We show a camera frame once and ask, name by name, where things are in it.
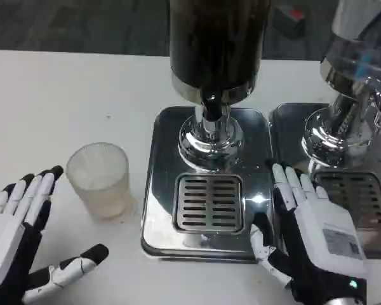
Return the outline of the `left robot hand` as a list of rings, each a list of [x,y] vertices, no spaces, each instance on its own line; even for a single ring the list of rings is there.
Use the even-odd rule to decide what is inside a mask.
[[[0,192],[0,304],[31,304],[53,296],[109,256],[109,249],[97,244],[58,264],[31,270],[63,172],[57,165],[28,173]]]

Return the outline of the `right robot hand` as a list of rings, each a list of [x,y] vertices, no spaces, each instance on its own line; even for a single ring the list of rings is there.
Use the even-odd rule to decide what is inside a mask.
[[[258,263],[300,304],[366,304],[366,257],[349,211],[302,171],[273,160],[267,166],[285,249],[268,216],[256,213],[250,242]]]

